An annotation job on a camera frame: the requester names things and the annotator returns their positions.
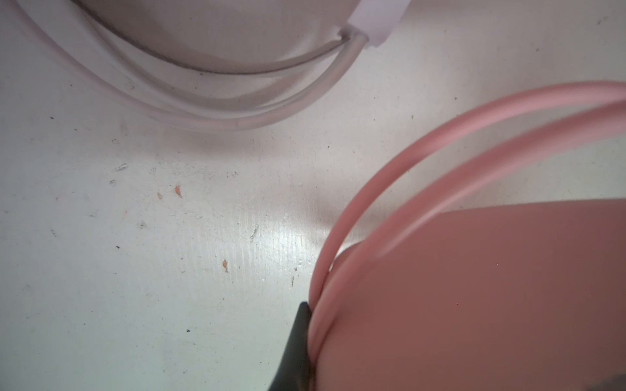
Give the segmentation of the pink cat-ear headphones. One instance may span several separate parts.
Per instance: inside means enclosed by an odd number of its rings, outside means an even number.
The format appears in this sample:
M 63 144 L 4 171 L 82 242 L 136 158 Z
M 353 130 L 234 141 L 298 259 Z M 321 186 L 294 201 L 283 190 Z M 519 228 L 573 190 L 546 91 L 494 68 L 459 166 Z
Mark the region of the pink cat-ear headphones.
M 579 112 L 467 161 L 360 243 L 342 243 L 397 179 L 511 117 Z M 453 211 L 518 169 L 625 131 L 625 84 L 579 81 L 501 98 L 411 144 L 335 223 L 311 279 L 314 390 L 622 390 L 625 202 Z

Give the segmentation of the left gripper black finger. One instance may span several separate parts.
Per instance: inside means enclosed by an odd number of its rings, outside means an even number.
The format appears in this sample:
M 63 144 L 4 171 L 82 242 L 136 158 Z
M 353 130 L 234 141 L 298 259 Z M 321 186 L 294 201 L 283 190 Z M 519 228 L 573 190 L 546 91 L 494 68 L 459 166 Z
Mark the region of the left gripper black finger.
M 311 309 L 302 302 L 269 391 L 303 391 L 311 387 L 312 366 L 307 352 Z

